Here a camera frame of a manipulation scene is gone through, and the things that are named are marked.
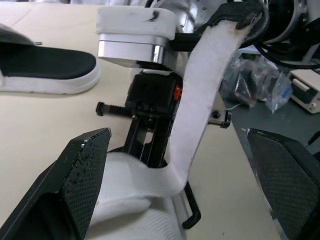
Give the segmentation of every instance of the beige table surface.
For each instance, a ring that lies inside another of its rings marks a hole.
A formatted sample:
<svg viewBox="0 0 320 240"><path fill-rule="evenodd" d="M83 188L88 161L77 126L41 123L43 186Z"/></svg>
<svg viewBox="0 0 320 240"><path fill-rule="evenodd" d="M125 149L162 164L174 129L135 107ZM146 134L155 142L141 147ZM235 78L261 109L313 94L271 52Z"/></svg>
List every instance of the beige table surface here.
<svg viewBox="0 0 320 240"><path fill-rule="evenodd" d="M95 5L0 2L0 23L44 46L98 51ZM99 117L97 102L123 105L129 70L106 61L100 82L76 95L0 92L0 226L68 141L109 127L109 149L124 144L130 121ZM233 126L208 126L190 173L202 213L189 240L279 240Z"/></svg>

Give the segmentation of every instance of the white velcro strap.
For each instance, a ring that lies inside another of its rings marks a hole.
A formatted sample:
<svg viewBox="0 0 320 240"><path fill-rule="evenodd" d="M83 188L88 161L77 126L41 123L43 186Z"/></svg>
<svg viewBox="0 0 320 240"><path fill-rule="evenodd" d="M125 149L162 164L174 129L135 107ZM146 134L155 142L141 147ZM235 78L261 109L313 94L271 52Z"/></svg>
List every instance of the white velcro strap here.
<svg viewBox="0 0 320 240"><path fill-rule="evenodd" d="M196 151L206 130L224 71L251 26L237 30L236 22L221 21L208 27L192 51L183 78L183 91L168 142L168 166L148 168L125 153L108 153L99 207L91 221L95 223L115 217L115 204L123 203L128 212L138 199L173 197L183 191Z"/></svg>

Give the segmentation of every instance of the orange component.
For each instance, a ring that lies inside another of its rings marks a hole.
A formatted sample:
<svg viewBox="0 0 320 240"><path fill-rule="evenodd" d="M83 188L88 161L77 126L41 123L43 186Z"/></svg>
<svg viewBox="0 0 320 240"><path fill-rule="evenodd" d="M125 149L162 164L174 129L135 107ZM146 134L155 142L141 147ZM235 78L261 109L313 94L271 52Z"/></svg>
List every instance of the orange component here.
<svg viewBox="0 0 320 240"><path fill-rule="evenodd" d="M178 87L178 85L176 85L174 90L174 100L178 101L181 98L181 95L182 95L182 89Z"/></svg>

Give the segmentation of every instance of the metal bolt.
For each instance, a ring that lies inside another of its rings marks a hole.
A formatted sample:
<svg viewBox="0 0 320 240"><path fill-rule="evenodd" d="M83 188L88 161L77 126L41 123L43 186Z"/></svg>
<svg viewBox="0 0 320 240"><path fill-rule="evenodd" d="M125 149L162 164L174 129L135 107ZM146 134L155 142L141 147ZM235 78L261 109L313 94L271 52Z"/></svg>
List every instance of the metal bolt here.
<svg viewBox="0 0 320 240"><path fill-rule="evenodd" d="M218 119L221 117L221 114L219 111L215 110L211 113L211 116L214 118L214 119Z"/></svg>

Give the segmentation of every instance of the clear plastic bag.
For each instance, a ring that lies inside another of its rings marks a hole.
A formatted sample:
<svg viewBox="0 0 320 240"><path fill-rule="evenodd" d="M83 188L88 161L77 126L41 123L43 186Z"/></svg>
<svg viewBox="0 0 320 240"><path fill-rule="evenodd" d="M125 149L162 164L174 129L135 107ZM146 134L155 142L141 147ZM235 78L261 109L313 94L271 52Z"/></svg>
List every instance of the clear plastic bag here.
<svg viewBox="0 0 320 240"><path fill-rule="evenodd" d="M240 102L252 108L255 106L256 100L250 89L251 70L248 66L248 60L241 59L239 56L233 57L224 72L219 92L224 99Z"/></svg>
<svg viewBox="0 0 320 240"><path fill-rule="evenodd" d="M224 73L220 94L250 108L263 101L274 113L288 102L292 88L291 81L264 58L246 60L236 55Z"/></svg>
<svg viewBox="0 0 320 240"><path fill-rule="evenodd" d="M271 94L270 86L276 81L280 73L265 60L250 61L250 69L252 80L256 85L253 97L265 102Z"/></svg>
<svg viewBox="0 0 320 240"><path fill-rule="evenodd" d="M292 92L291 81L282 72L272 87L271 94L266 99L265 105L272 113L275 113L276 110L288 102Z"/></svg>

